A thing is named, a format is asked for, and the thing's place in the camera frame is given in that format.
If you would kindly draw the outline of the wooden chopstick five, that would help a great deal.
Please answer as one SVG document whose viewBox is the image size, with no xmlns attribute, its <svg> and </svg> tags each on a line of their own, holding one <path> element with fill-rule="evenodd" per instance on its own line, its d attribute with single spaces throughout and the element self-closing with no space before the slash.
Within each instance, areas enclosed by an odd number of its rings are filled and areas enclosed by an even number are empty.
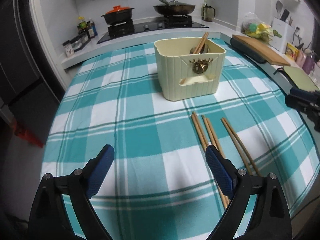
<svg viewBox="0 0 320 240">
<path fill-rule="evenodd" d="M 222 121 L 225 129 L 227 130 L 227 132 L 228 132 L 228 134 L 229 134 L 229 136 L 230 136 L 230 138 L 231 138 L 231 140 L 232 140 L 235 148 L 237 149 L 237 152 L 238 152 L 238 154 L 240 155 L 240 158 L 242 159 L 242 162 L 243 162 L 243 164 L 244 164 L 247 172 L 249 173 L 249 175 L 252 175 L 252 171 L 251 171 L 251 169 L 250 169 L 250 167 L 249 167 L 249 165 L 248 165 L 248 163 L 247 163 L 247 160 L 245 159 L 245 156 L 244 156 L 244 154 L 243 154 L 243 152 L 242 152 L 242 149 L 241 149 L 241 147 L 240 147 L 240 144 L 239 144 L 238 141 L 236 140 L 235 136 L 233 135 L 231 129 L 230 129 L 229 126 L 227 125 L 227 122 L 224 120 L 224 118 L 222 118 L 221 121 Z"/>
</svg>

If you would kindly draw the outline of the wooden chopstick four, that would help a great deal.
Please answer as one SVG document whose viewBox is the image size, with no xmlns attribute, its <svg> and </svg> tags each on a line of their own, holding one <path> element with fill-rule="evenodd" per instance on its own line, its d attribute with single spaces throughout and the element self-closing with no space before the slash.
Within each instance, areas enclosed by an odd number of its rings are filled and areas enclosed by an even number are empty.
<svg viewBox="0 0 320 240">
<path fill-rule="evenodd" d="M 222 147 L 221 147 L 221 145 L 220 145 L 220 142 L 219 142 L 219 139 L 218 139 L 218 137 L 217 137 L 217 134 L 216 134 L 216 132 L 214 131 L 214 128 L 213 128 L 213 126 L 212 126 L 212 123 L 210 122 L 210 120 L 209 120 L 208 118 L 206 118 L 206 120 L 207 120 L 208 125 L 209 125 L 209 127 L 210 127 L 210 131 L 211 131 L 211 133 L 212 133 L 212 135 L 213 135 L 213 138 L 214 138 L 216 147 L 217 147 L 217 149 L 219 150 L 219 152 L 220 152 L 220 154 L 222 155 L 222 157 L 225 158 L 226 156 L 225 156 L 225 154 L 224 154 L 224 152 L 223 152 L 223 149 L 222 149 Z"/>
</svg>

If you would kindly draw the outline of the wooden chopstick six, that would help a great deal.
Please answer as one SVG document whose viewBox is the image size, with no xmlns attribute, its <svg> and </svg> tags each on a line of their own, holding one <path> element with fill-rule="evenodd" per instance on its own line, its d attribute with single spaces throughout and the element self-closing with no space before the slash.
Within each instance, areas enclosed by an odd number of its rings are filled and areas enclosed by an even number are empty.
<svg viewBox="0 0 320 240">
<path fill-rule="evenodd" d="M 227 122 L 227 125 L 229 126 L 229 128 L 231 129 L 233 135 L 235 136 L 236 140 L 238 141 L 238 143 L 240 144 L 240 147 L 242 149 L 242 152 L 245 156 L 245 159 L 247 160 L 247 163 L 252 171 L 252 175 L 253 175 L 253 171 L 255 172 L 255 174 L 257 176 L 262 176 L 257 165 L 255 164 L 253 158 L 251 157 L 249 151 L 247 150 L 246 146 L 244 145 L 244 143 L 242 142 L 242 140 L 240 139 L 240 137 L 237 135 L 237 133 L 235 132 L 235 130 L 232 128 L 231 124 L 228 122 L 228 120 L 226 118 L 224 118 L 224 120 Z"/>
</svg>

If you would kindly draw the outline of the wooden chopstick three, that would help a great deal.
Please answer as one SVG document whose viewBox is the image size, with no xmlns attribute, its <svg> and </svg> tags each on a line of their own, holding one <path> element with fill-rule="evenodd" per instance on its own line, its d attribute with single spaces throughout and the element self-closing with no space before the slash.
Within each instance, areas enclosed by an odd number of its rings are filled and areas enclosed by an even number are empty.
<svg viewBox="0 0 320 240">
<path fill-rule="evenodd" d="M 211 131 L 210 131 L 210 127 L 209 127 L 209 125 L 208 125 L 208 122 L 207 122 L 206 118 L 207 118 L 207 117 L 206 117 L 205 115 L 202 115 L 202 119 L 203 119 L 204 125 L 205 125 L 205 127 L 206 127 L 207 133 L 208 133 L 209 138 L 210 138 L 210 142 L 212 143 L 212 145 L 214 145 L 214 146 L 216 147 L 216 144 L 215 144 L 213 135 L 212 135 L 212 133 L 211 133 Z"/>
</svg>

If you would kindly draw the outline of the large steel ladle spoon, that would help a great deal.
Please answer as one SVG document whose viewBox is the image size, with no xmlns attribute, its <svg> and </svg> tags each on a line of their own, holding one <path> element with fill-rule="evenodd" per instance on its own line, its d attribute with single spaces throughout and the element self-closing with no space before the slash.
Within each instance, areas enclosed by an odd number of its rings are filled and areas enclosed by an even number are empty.
<svg viewBox="0 0 320 240">
<path fill-rule="evenodd" d="M 196 47 L 191 48 L 189 54 L 193 54 L 195 50 L 196 50 Z M 199 54 L 204 54 L 204 53 L 209 53 L 208 44 L 204 44 L 204 45 L 202 46 L 202 48 L 200 49 L 200 51 L 199 51 Z"/>
</svg>

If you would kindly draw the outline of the wooden chopstick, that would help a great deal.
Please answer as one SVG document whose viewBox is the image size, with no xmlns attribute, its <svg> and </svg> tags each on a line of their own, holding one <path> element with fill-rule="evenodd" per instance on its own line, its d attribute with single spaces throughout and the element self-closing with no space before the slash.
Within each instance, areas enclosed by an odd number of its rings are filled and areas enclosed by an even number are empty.
<svg viewBox="0 0 320 240">
<path fill-rule="evenodd" d="M 208 35 L 209 35 L 209 32 L 205 32 L 205 33 L 204 33 L 204 35 L 203 35 L 202 38 L 200 39 L 198 45 L 197 45 L 196 48 L 194 49 L 193 54 L 199 54 L 199 53 L 200 53 L 200 51 L 201 51 L 202 47 L 204 46 L 204 43 L 205 43 Z"/>
</svg>

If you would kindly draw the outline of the purple glass jar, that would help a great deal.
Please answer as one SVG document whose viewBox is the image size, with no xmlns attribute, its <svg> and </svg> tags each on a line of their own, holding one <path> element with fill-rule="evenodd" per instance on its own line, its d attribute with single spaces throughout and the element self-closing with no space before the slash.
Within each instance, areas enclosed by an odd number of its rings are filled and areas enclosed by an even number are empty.
<svg viewBox="0 0 320 240">
<path fill-rule="evenodd" d="M 306 57 L 305 62 L 302 66 L 303 71 L 309 75 L 315 67 L 315 52 L 312 50 L 311 53 Z"/>
</svg>

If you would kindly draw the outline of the yellow snack packet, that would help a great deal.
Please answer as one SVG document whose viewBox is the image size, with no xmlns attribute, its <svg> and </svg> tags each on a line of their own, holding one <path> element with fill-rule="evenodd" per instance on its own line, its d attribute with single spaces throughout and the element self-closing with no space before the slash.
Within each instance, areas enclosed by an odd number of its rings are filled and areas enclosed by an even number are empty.
<svg viewBox="0 0 320 240">
<path fill-rule="evenodd" d="M 299 50 L 294 45 L 287 42 L 286 49 L 285 49 L 285 55 L 287 57 L 289 57 L 291 60 L 296 61 L 298 53 L 299 53 Z"/>
</svg>

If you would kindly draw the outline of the teal white checkered tablecloth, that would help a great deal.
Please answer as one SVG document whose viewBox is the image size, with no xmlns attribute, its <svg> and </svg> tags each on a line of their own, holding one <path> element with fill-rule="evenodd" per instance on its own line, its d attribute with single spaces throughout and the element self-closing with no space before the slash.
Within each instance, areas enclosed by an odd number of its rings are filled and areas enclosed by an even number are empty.
<svg viewBox="0 0 320 240">
<path fill-rule="evenodd" d="M 114 239 L 205 239 L 224 212 L 191 114 L 210 119 L 225 156 L 244 164 L 226 118 L 263 175 L 275 173 L 294 214 L 319 174 L 318 151 L 299 114 L 257 66 L 227 47 L 216 93 L 163 97 L 152 43 L 85 61 L 49 132 L 42 173 L 70 174 L 104 145 L 115 160 L 91 203 Z"/>
</svg>

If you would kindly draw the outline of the wooden cutting board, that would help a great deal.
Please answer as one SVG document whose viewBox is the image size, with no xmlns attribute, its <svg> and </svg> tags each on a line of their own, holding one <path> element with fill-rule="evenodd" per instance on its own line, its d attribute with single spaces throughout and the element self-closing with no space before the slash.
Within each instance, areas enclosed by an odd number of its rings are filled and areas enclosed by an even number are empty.
<svg viewBox="0 0 320 240">
<path fill-rule="evenodd" d="M 290 66 L 285 58 L 269 46 L 248 36 L 233 35 L 231 46 L 257 63 L 269 63 L 276 66 Z"/>
</svg>

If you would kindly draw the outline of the white knife utensil holder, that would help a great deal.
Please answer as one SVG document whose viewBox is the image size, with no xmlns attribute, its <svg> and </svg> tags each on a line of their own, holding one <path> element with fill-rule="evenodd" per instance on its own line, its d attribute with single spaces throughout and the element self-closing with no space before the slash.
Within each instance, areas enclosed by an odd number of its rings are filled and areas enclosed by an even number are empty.
<svg viewBox="0 0 320 240">
<path fill-rule="evenodd" d="M 292 27 L 292 17 L 287 9 L 283 8 L 283 4 L 276 1 L 277 17 L 273 18 L 272 28 L 274 37 L 270 45 L 280 53 L 285 53 L 287 43 L 292 41 L 294 28 Z"/>
</svg>

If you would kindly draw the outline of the black refrigerator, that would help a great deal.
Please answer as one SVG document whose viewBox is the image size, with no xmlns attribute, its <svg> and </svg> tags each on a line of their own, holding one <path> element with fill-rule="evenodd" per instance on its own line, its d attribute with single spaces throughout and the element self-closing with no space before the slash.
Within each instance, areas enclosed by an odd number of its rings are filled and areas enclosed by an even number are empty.
<svg viewBox="0 0 320 240">
<path fill-rule="evenodd" d="M 1 9 L 1 99 L 44 144 L 64 93 L 40 45 L 29 0 L 11 0 Z"/>
</svg>

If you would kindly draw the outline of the plastic bag with colourful items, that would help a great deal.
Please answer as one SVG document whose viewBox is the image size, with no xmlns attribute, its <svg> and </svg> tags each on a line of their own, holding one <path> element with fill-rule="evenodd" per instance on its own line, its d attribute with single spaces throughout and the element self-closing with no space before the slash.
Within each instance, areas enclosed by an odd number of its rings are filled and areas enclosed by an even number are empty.
<svg viewBox="0 0 320 240">
<path fill-rule="evenodd" d="M 269 24 L 261 21 L 256 14 L 248 12 L 244 16 L 241 25 L 241 32 L 251 38 L 260 40 L 265 44 L 269 44 L 274 37 L 282 38 L 282 35 L 273 29 Z"/>
</svg>

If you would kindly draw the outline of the cream plastic utensil container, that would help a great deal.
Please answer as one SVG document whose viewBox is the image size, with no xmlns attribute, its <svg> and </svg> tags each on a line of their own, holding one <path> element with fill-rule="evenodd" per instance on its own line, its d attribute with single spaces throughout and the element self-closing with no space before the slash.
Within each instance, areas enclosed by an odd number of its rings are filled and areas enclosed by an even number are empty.
<svg viewBox="0 0 320 240">
<path fill-rule="evenodd" d="M 154 42 L 158 81 L 167 100 L 180 101 L 217 91 L 226 50 L 207 39 L 206 53 L 191 54 L 191 48 L 199 42 L 199 37 Z"/>
</svg>

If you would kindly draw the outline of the white spice shaker jar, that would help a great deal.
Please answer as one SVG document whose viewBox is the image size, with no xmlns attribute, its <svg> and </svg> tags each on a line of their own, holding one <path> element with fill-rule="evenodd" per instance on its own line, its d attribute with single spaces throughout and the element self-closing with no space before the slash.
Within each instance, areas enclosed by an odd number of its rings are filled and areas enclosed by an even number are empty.
<svg viewBox="0 0 320 240">
<path fill-rule="evenodd" d="M 63 42 L 62 45 L 64 47 L 65 54 L 66 54 L 67 57 L 71 57 L 72 55 L 74 55 L 74 50 L 72 48 L 70 40 L 67 40 L 66 42 Z"/>
</svg>

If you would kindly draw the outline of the spice jar rack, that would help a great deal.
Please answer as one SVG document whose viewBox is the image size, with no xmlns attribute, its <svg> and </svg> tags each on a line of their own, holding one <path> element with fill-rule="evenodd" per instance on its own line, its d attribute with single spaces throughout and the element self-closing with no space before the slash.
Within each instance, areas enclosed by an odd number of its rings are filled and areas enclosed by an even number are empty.
<svg viewBox="0 0 320 240">
<path fill-rule="evenodd" d="M 70 40 L 72 49 L 77 52 L 82 50 L 89 42 L 91 39 L 88 37 L 87 34 L 81 33 L 80 35 L 77 35 L 75 38 Z"/>
</svg>

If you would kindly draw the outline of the dark soy sauce bottle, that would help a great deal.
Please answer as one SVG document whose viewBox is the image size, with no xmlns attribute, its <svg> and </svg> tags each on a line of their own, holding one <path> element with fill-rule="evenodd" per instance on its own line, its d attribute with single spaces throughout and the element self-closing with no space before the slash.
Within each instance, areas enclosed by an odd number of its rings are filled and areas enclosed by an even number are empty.
<svg viewBox="0 0 320 240">
<path fill-rule="evenodd" d="M 87 32 L 88 32 L 89 38 L 95 38 L 95 33 L 93 30 L 92 24 L 89 21 L 87 22 Z"/>
</svg>

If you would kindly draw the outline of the green cap sauce bottle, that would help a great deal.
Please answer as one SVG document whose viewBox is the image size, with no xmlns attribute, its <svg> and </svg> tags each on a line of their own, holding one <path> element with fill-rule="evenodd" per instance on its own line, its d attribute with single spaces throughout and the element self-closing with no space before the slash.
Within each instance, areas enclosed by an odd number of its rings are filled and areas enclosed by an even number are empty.
<svg viewBox="0 0 320 240">
<path fill-rule="evenodd" d="M 87 22 L 86 22 L 85 18 L 82 16 L 78 17 L 77 29 L 78 29 L 79 35 L 86 29 L 86 26 L 87 26 Z"/>
</svg>

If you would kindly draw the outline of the blue label sauce bottle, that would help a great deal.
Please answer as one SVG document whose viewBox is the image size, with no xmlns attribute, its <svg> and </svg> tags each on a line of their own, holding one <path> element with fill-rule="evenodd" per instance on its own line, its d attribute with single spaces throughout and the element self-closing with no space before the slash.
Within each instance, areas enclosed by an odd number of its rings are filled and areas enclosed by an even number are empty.
<svg viewBox="0 0 320 240">
<path fill-rule="evenodd" d="M 90 22 L 90 24 L 91 24 L 91 26 L 92 26 L 94 35 L 97 36 L 97 35 L 98 35 L 98 32 L 97 32 L 97 29 L 96 29 L 96 27 L 95 27 L 95 22 L 94 22 L 91 18 L 89 18 L 89 22 Z"/>
</svg>

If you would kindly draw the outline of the black clay pot orange lid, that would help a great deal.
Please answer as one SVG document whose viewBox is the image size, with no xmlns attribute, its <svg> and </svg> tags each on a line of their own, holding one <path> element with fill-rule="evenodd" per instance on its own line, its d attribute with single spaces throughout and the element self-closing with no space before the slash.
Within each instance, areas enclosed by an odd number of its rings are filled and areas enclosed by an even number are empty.
<svg viewBox="0 0 320 240">
<path fill-rule="evenodd" d="M 121 7 L 117 5 L 112 10 L 106 12 L 101 17 L 104 18 L 106 24 L 116 25 L 132 20 L 132 11 L 134 8 Z"/>
</svg>

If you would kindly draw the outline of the black glass gas stove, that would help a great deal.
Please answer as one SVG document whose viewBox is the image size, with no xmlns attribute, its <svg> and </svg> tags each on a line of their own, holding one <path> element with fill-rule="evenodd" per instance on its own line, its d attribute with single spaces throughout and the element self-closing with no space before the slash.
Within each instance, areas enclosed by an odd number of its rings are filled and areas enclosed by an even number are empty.
<svg viewBox="0 0 320 240">
<path fill-rule="evenodd" d="M 208 26 L 194 22 L 190 15 L 164 16 L 153 21 L 137 24 L 134 24 L 133 20 L 129 20 L 124 23 L 109 26 L 108 32 L 97 42 L 97 44 L 132 34 L 176 28 L 208 28 Z"/>
</svg>

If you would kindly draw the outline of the black wok with glass lid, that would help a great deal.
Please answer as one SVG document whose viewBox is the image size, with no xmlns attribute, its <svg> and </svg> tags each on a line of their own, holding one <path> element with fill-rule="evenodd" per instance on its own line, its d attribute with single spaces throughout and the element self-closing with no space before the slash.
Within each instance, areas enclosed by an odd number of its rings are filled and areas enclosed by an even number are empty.
<svg viewBox="0 0 320 240">
<path fill-rule="evenodd" d="M 179 2 L 178 0 L 159 0 L 159 5 L 154 5 L 155 12 L 163 16 L 185 16 L 195 10 L 195 5 Z"/>
</svg>

